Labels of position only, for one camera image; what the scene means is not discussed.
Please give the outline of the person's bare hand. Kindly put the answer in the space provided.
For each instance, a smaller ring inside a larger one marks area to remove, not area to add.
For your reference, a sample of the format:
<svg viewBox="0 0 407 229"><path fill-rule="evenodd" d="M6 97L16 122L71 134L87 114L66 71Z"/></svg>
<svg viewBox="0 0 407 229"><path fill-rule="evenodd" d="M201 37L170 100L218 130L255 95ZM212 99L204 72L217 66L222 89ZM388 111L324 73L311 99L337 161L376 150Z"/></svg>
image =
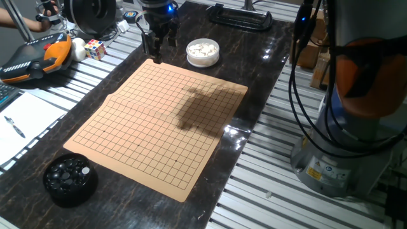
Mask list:
<svg viewBox="0 0 407 229"><path fill-rule="evenodd" d="M36 20L40 24L40 31L47 31L52 25L61 23L59 6L53 0L40 0L37 5L38 15Z"/></svg>

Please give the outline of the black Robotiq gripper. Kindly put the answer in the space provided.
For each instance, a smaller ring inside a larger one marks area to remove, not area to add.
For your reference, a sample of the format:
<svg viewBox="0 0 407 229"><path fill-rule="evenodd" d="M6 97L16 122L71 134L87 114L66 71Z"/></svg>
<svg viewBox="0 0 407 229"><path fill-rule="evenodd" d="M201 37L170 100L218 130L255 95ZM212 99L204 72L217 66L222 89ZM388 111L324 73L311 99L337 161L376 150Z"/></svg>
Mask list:
<svg viewBox="0 0 407 229"><path fill-rule="evenodd" d="M151 7L151 4L142 6L146 13L144 17L149 24L150 31L142 32L142 46L144 53L153 60L154 63L162 62L160 53L160 39L157 36L168 35L169 46L176 47L176 35L180 27L178 5L161 4L159 7Z"/></svg>

